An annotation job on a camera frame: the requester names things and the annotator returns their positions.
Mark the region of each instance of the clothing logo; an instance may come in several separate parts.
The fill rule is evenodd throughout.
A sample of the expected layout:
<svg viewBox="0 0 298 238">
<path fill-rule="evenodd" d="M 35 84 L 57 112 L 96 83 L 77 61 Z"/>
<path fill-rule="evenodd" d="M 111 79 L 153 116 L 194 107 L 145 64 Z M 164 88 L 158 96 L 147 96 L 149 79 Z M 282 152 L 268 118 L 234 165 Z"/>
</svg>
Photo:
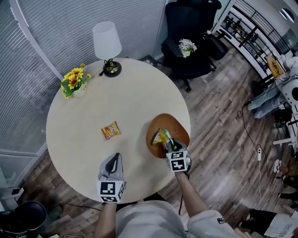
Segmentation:
<svg viewBox="0 0 298 238">
<path fill-rule="evenodd" d="M 217 218 L 217 221 L 218 221 L 219 224 L 225 223 L 223 218 Z"/>
</svg>

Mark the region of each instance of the table lamp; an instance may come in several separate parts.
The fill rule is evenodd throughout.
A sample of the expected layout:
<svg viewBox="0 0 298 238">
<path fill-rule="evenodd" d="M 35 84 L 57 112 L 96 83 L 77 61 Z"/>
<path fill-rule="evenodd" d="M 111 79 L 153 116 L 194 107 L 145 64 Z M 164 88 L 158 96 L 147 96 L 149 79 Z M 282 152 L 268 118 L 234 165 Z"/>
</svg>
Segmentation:
<svg viewBox="0 0 298 238">
<path fill-rule="evenodd" d="M 121 73 L 121 64 L 113 61 L 122 50 L 120 39 L 113 22 L 105 21 L 97 24 L 92 29 L 95 56 L 104 60 L 103 71 L 108 77 L 116 77 Z"/>
</svg>

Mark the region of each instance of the wooden tray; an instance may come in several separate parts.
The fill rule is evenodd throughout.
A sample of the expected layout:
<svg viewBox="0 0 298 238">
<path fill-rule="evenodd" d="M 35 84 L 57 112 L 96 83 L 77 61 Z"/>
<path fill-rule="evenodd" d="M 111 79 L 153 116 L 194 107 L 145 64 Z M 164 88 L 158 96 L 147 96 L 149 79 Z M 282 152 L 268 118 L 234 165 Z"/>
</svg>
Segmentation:
<svg viewBox="0 0 298 238">
<path fill-rule="evenodd" d="M 170 114 L 159 114 L 156 116 L 148 127 L 146 135 L 146 144 L 150 152 L 158 158 L 166 158 L 166 152 L 161 144 L 151 145 L 151 140 L 157 129 L 166 129 L 173 139 L 179 140 L 190 145 L 190 137 L 184 127 Z"/>
</svg>

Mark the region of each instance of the sleeve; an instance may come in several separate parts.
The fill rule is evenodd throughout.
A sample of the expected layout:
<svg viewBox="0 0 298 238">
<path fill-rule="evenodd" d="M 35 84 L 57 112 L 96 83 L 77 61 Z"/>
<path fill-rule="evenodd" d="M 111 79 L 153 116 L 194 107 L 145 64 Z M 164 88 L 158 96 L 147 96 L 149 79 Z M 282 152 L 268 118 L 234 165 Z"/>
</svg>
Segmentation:
<svg viewBox="0 0 298 238">
<path fill-rule="evenodd" d="M 188 221 L 188 232 L 201 238 L 238 238 L 218 211 L 201 212 Z"/>
<path fill-rule="evenodd" d="M 289 69 L 292 69 L 293 66 L 296 64 L 296 57 L 286 59 L 285 63 L 288 66 Z"/>
</svg>

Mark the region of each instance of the white lamp shade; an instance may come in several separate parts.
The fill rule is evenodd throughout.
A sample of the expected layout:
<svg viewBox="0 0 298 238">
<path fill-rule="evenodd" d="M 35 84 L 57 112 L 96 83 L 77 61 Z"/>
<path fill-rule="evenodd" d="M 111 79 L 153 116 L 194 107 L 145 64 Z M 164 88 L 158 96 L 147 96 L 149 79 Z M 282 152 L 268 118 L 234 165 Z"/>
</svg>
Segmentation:
<svg viewBox="0 0 298 238">
<path fill-rule="evenodd" d="M 92 29 L 95 56 L 102 60 L 116 57 L 122 50 L 120 39 L 113 22 L 105 21 Z"/>
</svg>

